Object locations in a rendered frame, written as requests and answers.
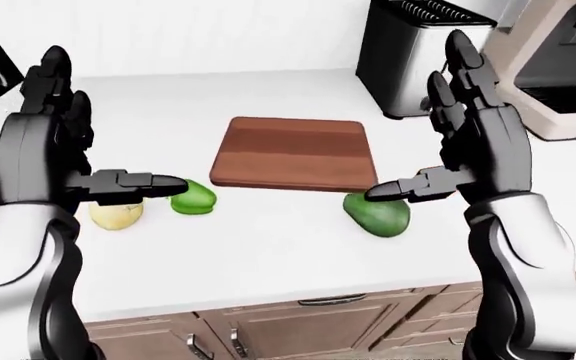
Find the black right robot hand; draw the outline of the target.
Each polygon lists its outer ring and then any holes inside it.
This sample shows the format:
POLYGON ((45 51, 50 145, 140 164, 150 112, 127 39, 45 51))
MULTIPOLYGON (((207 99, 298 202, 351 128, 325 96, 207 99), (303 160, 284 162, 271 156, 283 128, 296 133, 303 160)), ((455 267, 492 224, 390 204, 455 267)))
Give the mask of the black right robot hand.
POLYGON ((459 192, 467 203, 477 203, 530 191, 527 132, 515 107, 497 94, 499 80, 489 60, 460 30, 448 36, 445 55, 452 79, 434 71, 427 80, 431 124, 443 137, 443 164, 376 185, 365 192, 365 200, 421 203, 459 192))

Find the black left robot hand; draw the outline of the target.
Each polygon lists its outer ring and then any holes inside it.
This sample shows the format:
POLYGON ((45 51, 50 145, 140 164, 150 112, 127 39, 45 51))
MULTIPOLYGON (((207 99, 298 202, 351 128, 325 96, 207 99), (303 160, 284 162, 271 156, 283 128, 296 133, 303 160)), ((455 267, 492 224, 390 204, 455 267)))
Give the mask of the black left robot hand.
POLYGON ((53 46, 22 83, 21 109, 0 132, 0 205, 52 203, 75 212, 80 203, 131 205, 188 190, 175 176, 94 171, 85 154, 94 140, 88 95, 71 89, 71 60, 53 46))

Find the beige coffee machine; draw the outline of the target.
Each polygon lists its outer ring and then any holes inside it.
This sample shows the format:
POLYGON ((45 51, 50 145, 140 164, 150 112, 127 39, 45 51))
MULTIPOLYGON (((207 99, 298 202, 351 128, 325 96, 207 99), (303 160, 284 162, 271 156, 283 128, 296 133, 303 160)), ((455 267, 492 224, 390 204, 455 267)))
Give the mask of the beige coffee machine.
POLYGON ((544 141, 576 140, 576 0, 529 0, 512 26, 484 47, 528 131, 544 141))

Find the black and silver toaster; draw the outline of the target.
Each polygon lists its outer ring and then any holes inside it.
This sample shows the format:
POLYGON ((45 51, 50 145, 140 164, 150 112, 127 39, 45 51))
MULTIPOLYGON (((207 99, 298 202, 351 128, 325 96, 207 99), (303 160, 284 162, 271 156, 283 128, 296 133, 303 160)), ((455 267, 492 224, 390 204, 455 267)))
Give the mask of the black and silver toaster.
POLYGON ((427 79, 445 71, 455 29, 480 49, 495 20, 445 0, 371 0, 356 76, 390 119, 427 114, 427 79))

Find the brown wooden cabinet door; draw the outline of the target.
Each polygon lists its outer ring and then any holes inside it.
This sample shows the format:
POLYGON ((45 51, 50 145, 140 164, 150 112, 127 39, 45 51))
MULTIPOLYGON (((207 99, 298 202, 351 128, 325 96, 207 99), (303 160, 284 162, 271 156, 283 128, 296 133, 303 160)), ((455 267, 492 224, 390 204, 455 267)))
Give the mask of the brown wooden cabinet door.
POLYGON ((238 360, 290 359, 351 350, 387 316, 394 305, 367 300, 346 305, 302 307, 296 302, 200 311, 238 360), (247 350, 242 359, 230 341, 239 331, 247 350))
POLYGON ((90 323, 86 329, 106 360, 198 360, 186 346, 189 334, 195 335, 202 360, 213 360, 214 353, 201 344, 196 325, 195 317, 160 315, 90 323))

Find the brown wooden cutting board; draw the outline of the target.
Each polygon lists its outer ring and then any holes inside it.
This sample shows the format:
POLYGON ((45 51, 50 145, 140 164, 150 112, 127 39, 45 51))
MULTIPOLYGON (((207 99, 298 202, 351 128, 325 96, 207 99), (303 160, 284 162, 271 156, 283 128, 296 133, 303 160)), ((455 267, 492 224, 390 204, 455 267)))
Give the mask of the brown wooden cutting board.
POLYGON ((213 185, 361 192, 378 182, 360 122, 239 116, 209 174, 213 185))

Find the dark green avocado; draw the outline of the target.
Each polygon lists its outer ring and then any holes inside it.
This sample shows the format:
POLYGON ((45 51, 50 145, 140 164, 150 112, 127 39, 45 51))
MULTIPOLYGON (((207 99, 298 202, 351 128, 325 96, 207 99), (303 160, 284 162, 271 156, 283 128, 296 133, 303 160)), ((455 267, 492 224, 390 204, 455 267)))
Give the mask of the dark green avocado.
POLYGON ((346 194, 343 209, 363 230, 382 238, 404 233, 411 221, 411 210, 404 200, 372 203, 364 194, 346 194))

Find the bright green bell pepper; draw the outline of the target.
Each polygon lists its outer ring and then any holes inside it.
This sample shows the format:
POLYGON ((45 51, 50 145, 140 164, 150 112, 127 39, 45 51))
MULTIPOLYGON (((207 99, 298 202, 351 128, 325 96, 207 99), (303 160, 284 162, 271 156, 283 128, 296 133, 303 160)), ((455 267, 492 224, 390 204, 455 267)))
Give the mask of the bright green bell pepper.
POLYGON ((186 192, 169 197, 171 209, 182 215, 206 215, 212 212, 217 203, 216 194, 193 180, 187 179, 186 182, 186 192))

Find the pale yellow onion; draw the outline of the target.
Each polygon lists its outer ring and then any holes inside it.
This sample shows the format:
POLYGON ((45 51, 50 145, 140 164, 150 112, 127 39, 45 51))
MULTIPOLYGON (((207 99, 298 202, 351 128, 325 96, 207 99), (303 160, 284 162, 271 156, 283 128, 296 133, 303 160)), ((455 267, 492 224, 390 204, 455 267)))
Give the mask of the pale yellow onion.
POLYGON ((90 203, 88 212, 91 220, 104 230, 124 230, 135 224, 142 216, 144 205, 142 203, 118 206, 99 206, 90 203))

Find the brown wooden cabinet drawer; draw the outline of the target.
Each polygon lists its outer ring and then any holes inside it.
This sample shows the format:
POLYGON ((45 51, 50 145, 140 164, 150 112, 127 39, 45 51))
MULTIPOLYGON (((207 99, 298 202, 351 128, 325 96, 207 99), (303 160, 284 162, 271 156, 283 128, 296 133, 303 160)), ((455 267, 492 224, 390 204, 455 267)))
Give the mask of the brown wooden cabinet drawer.
POLYGON ((366 293, 367 294, 366 298, 360 301, 392 299, 401 296, 421 296, 421 295, 436 295, 440 293, 458 293, 462 291, 475 291, 481 289, 482 287, 480 282, 449 284, 433 287, 417 287, 417 288, 407 288, 400 290, 390 290, 386 292, 366 293))

